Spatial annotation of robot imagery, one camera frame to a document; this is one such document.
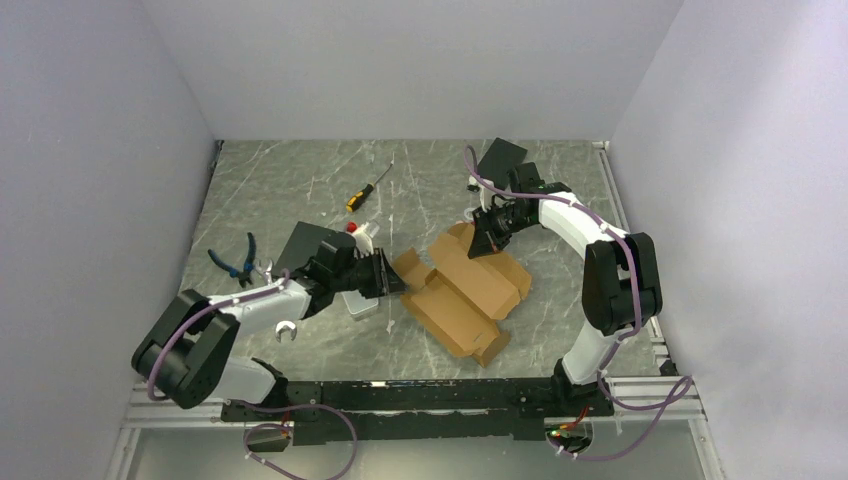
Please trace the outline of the brown cardboard box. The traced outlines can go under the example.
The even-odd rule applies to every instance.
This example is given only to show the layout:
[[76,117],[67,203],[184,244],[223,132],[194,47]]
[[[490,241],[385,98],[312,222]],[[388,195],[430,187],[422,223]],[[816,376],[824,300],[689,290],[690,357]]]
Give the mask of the brown cardboard box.
[[392,262],[408,285],[404,307],[457,358],[487,367],[508,345],[510,334],[498,322],[529,294],[532,276],[510,254],[470,258],[475,228],[451,226],[428,247],[435,263],[424,263],[411,248]]

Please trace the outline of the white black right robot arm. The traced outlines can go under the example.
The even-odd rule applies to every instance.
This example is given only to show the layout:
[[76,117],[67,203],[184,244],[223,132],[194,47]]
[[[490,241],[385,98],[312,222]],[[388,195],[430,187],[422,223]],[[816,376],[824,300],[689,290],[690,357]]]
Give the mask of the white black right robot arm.
[[562,182],[546,183],[532,162],[516,165],[508,185],[482,177],[475,158],[466,166],[481,193],[473,210],[472,258],[503,251],[513,235],[541,226],[557,234],[582,258],[581,302],[585,321],[577,340],[557,361],[551,401],[574,415],[599,389],[618,346],[662,308],[652,238],[615,227],[583,204]]

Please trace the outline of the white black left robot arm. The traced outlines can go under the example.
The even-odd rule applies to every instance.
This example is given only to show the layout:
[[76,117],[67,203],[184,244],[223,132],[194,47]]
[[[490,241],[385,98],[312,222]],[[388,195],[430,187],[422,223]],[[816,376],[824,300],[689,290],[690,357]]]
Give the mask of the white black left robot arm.
[[269,363],[236,357],[244,336],[266,329],[295,334],[297,323],[332,304],[338,293],[378,299],[408,286],[380,248],[362,253],[346,233],[326,237],[308,260],[258,288],[204,296],[180,292],[132,355],[151,401],[191,409],[209,397],[249,407],[272,420],[289,406],[288,380]]

